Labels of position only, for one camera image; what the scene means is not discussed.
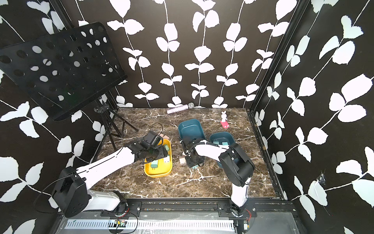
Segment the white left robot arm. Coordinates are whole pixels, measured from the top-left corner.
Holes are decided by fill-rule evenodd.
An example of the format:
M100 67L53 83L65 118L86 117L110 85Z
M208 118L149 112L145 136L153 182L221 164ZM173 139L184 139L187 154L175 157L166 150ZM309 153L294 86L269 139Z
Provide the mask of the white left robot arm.
M115 217L124 216L129 208L119 192L100 192L92 187L115 171L137 161L153 162L168 156L163 138L149 131L138 141L132 141L114 153L86 166L62 170L52 192L52 198L65 217L85 211L107 211Z

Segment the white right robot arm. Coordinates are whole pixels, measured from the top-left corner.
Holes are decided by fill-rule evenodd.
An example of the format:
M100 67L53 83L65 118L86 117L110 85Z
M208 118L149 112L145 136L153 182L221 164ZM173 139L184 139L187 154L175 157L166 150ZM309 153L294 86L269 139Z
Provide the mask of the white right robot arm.
M202 138L179 139L179 142L182 145L188 166L203 166L205 158L219 162L232 183L231 202L238 208L245 205L255 165L239 144L219 145Z

